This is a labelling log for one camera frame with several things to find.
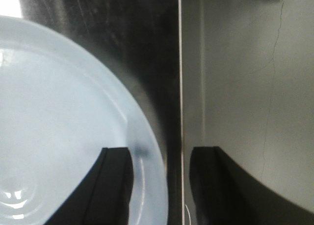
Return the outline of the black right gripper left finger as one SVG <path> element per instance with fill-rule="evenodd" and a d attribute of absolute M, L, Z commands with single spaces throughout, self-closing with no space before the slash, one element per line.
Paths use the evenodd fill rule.
<path fill-rule="evenodd" d="M 48 225 L 126 225 L 133 188 L 128 148 L 103 148 L 85 178 Z"/>

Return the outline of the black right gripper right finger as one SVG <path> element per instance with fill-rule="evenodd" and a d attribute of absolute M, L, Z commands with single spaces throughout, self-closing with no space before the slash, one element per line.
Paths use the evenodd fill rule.
<path fill-rule="evenodd" d="M 199 225 L 312 225 L 314 214 L 248 174 L 220 147 L 194 147 L 189 181 Z"/>

